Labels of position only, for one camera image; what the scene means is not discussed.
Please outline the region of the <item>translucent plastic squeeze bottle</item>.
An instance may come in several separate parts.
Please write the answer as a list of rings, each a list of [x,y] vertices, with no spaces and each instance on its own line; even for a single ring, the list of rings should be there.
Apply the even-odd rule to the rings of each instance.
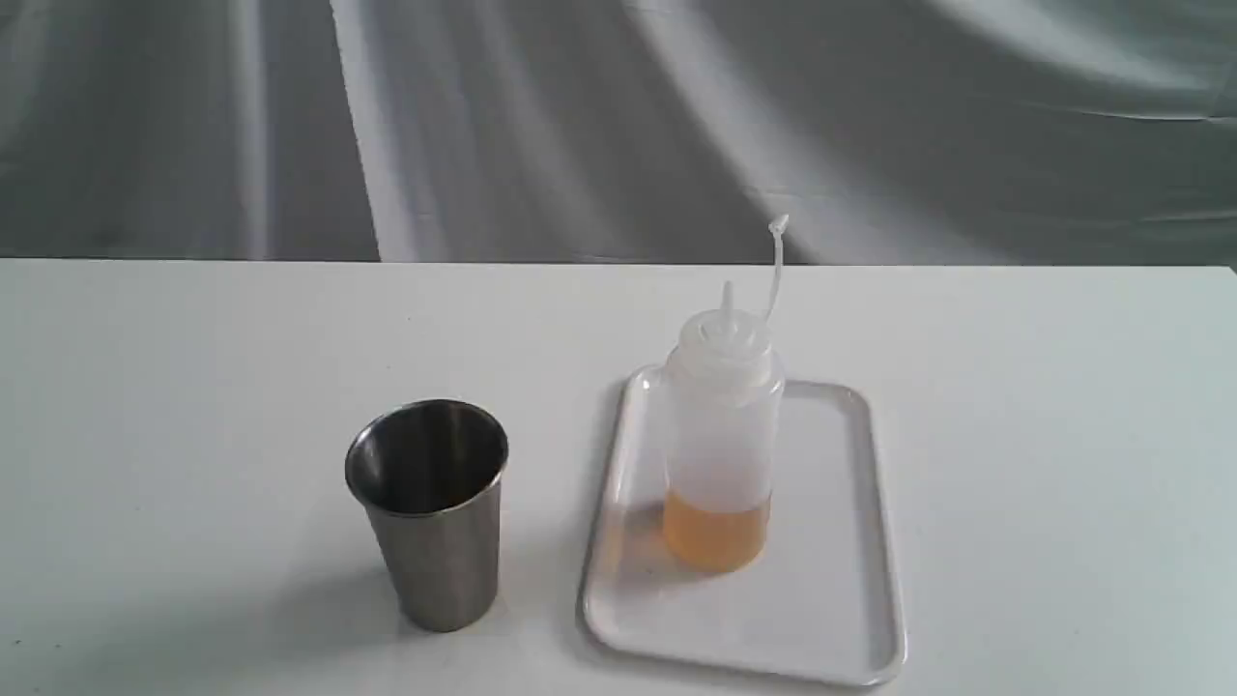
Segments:
[[[734,283],[677,334],[661,368],[666,490],[662,534],[680,562],[729,574],[767,541],[785,367],[769,318],[785,271],[790,216],[769,221],[773,272],[761,312],[745,312]]]

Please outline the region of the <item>stainless steel cup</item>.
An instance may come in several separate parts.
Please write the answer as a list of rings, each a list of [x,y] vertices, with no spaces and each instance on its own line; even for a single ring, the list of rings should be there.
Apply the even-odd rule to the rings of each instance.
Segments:
[[[460,630],[499,597],[508,436],[482,407],[409,402],[354,436],[348,490],[366,512],[400,611],[421,630]]]

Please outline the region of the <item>white plastic tray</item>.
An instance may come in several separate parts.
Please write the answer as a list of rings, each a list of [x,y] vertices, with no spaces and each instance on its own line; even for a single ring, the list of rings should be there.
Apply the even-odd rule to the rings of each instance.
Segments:
[[[656,368],[623,383],[578,614],[610,651],[760,677],[863,689],[905,665],[905,621],[870,402],[790,380],[769,535],[755,562],[699,574],[661,534]]]

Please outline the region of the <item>grey backdrop cloth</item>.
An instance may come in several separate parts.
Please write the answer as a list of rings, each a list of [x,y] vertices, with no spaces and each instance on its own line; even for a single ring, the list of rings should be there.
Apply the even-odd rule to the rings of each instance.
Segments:
[[[1235,265],[1232,1],[5,1],[2,255]]]

